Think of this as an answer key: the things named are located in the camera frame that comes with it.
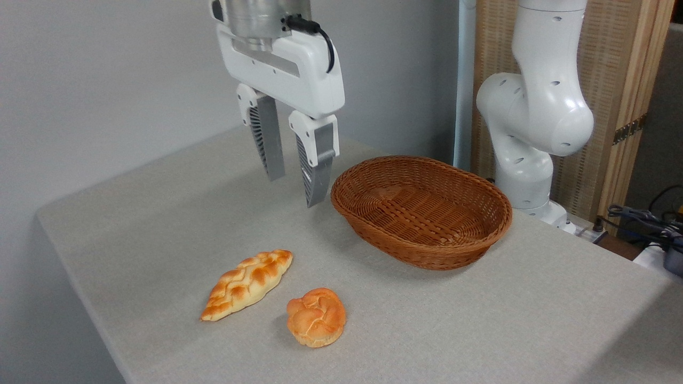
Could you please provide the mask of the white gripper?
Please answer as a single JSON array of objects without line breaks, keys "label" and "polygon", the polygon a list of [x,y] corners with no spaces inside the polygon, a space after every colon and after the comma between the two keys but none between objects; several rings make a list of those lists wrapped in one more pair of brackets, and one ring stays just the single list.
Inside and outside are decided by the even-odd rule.
[{"label": "white gripper", "polygon": [[225,67],[241,83],[236,95],[242,122],[251,131],[268,179],[285,175],[276,99],[297,110],[288,121],[297,141],[306,204],[319,204],[340,152],[334,115],[345,104],[340,63],[327,72],[329,51],[320,36],[293,31],[275,39],[270,51],[254,51],[226,25],[218,24],[216,32]]}]

